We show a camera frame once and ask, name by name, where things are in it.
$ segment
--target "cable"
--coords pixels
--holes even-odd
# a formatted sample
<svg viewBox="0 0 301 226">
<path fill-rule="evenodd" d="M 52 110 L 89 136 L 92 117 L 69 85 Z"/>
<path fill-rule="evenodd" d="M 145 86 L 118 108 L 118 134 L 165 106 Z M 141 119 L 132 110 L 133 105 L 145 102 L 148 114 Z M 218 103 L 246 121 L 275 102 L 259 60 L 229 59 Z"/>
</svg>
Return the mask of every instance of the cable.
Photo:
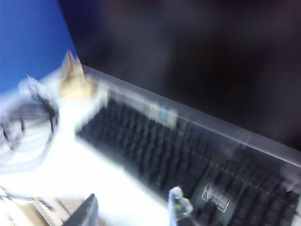
<svg viewBox="0 0 301 226">
<path fill-rule="evenodd" d="M 39 166 L 47 156 L 55 129 L 58 125 L 58 107 L 55 103 L 52 103 L 49 98 L 42 95 L 39 83 L 35 79 L 29 78 L 28 90 L 33 103 L 23 103 L 22 101 L 19 107 L 13 111 L 9 111 L 7 115 L 1 118 L 1 138 L 6 141 L 8 148 L 10 149 L 4 153 L 1 151 L 0 173 L 2 174 L 29 170 Z M 35 159 L 21 163 L 9 164 L 9 161 L 13 158 L 16 152 L 22 152 L 19 146 L 22 142 L 22 138 L 26 134 L 26 131 L 30 128 L 41 126 L 47 121 L 50 123 L 50 134 L 46 143 L 44 143 L 42 152 Z M 19 125 L 14 128 L 14 123 L 18 123 Z M 37 135 L 38 134 L 34 134 L 32 137 L 40 140 L 40 136 Z"/>
</svg>

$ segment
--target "computer monitor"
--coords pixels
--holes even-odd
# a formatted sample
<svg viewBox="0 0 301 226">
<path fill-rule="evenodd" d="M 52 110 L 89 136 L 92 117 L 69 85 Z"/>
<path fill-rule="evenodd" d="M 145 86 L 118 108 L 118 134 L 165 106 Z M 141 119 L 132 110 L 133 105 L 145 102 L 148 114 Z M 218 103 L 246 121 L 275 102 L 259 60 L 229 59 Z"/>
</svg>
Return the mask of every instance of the computer monitor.
<svg viewBox="0 0 301 226">
<path fill-rule="evenodd" d="M 60 4 L 84 65 L 301 150 L 301 3 Z"/>
</svg>

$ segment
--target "label sticker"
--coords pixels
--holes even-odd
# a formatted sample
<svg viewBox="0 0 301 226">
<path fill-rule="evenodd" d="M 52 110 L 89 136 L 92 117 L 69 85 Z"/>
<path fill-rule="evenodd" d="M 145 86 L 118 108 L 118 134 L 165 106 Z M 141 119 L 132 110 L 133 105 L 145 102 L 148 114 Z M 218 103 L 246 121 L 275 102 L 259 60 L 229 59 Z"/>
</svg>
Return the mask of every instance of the label sticker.
<svg viewBox="0 0 301 226">
<path fill-rule="evenodd" d="M 212 202 L 216 205 L 217 209 L 222 212 L 225 212 L 229 203 L 231 201 L 231 197 L 224 192 L 221 192 L 217 186 L 212 184 L 208 184 L 204 192 L 202 194 L 202 199 L 206 202 Z"/>
</svg>

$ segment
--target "white desk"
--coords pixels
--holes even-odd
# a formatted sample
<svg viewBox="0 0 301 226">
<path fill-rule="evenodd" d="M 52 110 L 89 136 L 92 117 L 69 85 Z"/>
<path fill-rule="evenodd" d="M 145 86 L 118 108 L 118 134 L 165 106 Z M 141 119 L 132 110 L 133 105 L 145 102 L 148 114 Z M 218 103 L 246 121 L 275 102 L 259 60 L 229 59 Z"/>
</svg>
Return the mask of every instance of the white desk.
<svg viewBox="0 0 301 226">
<path fill-rule="evenodd" d="M 43 80 L 55 95 L 55 71 Z M 121 166 L 75 138 L 74 127 L 106 99 L 106 90 L 91 100 L 58 99 L 60 121 L 46 160 L 38 168 L 1 175 L 1 184 L 14 193 L 35 196 L 83 196 L 95 193 L 100 216 L 109 226 L 167 226 L 167 204 L 140 186 Z M 295 217 L 294 226 L 301 225 Z"/>
</svg>

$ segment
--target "black keyboard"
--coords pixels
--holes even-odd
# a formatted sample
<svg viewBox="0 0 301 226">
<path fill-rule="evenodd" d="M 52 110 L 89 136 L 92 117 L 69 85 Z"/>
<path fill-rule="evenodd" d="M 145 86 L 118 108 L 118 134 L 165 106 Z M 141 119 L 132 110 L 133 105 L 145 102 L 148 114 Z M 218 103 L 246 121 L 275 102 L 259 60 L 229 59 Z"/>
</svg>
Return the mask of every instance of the black keyboard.
<svg viewBox="0 0 301 226">
<path fill-rule="evenodd" d="M 183 119 L 174 129 L 111 99 L 77 135 L 167 200 L 180 186 L 202 226 L 290 226 L 299 195 L 240 145 Z"/>
</svg>

